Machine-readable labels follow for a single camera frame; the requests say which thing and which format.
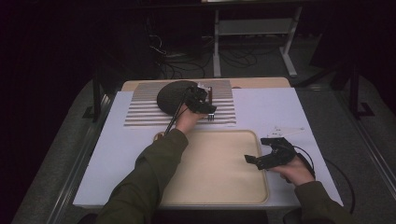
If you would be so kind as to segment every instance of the person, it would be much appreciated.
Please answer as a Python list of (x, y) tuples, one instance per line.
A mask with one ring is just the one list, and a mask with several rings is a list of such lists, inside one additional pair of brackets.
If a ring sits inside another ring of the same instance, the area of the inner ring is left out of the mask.
[[(134, 170), (114, 188), (96, 217), (97, 224), (149, 223), (188, 145), (186, 134), (206, 116), (192, 113), (185, 105), (180, 111), (175, 128), (146, 147), (137, 158)], [(296, 186), (304, 223), (325, 223), (322, 222), (325, 219), (329, 221), (326, 223), (354, 223), (352, 216), (330, 199), (321, 183), (315, 181), (297, 157), (271, 170), (281, 173)]]

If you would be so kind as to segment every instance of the haptic device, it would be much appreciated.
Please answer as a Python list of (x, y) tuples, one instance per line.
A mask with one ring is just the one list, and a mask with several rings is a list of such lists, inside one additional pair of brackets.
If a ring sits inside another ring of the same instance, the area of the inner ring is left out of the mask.
[(167, 84), (157, 95), (157, 105), (172, 119), (163, 135), (167, 135), (175, 123), (183, 104), (193, 113), (213, 114), (217, 107), (206, 101), (207, 88), (201, 83), (180, 80)]
[(291, 160), (293, 160), (295, 156), (297, 156), (303, 161), (308, 171), (315, 178), (315, 171), (313, 167), (301, 153), (297, 153), (297, 151), (294, 149), (294, 146), (288, 140), (286, 140), (286, 138), (261, 138), (260, 140), (263, 145), (270, 146), (272, 152), (259, 158), (245, 155), (245, 160), (247, 163), (255, 164), (259, 170), (268, 170), (278, 165), (286, 165)]

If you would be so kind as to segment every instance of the wooden tray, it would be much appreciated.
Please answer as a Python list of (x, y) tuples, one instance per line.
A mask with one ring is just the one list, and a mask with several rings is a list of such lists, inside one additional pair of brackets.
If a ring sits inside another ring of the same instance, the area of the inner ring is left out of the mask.
[(261, 155), (252, 131), (197, 131), (165, 189), (161, 205), (259, 204), (268, 198), (265, 173), (245, 161)]

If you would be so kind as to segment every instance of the green sleeve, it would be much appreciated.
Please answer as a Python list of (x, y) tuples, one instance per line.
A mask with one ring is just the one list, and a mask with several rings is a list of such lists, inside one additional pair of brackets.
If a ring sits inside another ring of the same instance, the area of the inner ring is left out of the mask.
[(329, 219), (334, 224), (357, 223), (347, 210), (329, 197), (318, 181), (297, 187), (295, 193), (303, 210), (303, 223), (316, 223), (315, 219)]
[(188, 144), (174, 129), (137, 158), (134, 170), (113, 190), (96, 223), (145, 223), (157, 208)]

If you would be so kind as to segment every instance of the striped paper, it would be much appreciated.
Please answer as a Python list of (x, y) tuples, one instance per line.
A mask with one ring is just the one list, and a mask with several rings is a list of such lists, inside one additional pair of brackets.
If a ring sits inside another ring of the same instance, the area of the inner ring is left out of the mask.
[[(147, 127), (167, 127), (171, 116), (157, 106), (158, 92), (169, 82), (140, 83), (128, 108), (124, 127), (140, 129)], [(198, 120), (197, 125), (235, 126), (236, 117), (233, 104), (233, 91), (229, 80), (200, 81), (205, 87), (212, 87), (212, 104), (217, 107), (215, 120), (207, 118)]]

